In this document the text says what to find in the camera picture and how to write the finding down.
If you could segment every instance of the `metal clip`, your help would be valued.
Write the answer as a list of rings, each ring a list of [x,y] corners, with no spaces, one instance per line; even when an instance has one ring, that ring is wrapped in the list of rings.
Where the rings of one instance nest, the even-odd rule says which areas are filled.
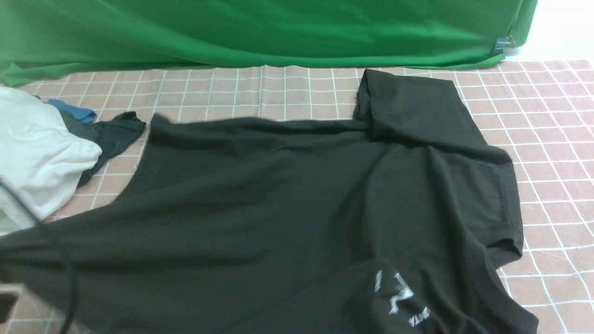
[[[514,36],[509,35],[507,37],[498,38],[495,40],[495,48],[493,51],[495,53],[503,52],[504,49],[513,49],[516,47],[516,41],[514,40]]]

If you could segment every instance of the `white cloth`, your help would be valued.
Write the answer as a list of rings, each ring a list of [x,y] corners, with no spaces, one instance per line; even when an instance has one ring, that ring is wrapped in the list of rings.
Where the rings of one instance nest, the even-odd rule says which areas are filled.
[[[0,87],[0,178],[39,218],[45,219],[74,194],[83,171],[101,148],[66,129],[59,111],[21,90]],[[0,192],[0,234],[31,222]]]

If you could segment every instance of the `green backdrop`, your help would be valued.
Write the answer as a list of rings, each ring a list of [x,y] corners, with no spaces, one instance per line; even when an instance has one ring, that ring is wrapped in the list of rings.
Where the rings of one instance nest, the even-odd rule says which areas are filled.
[[[536,0],[3,0],[0,80],[172,66],[488,66]]]

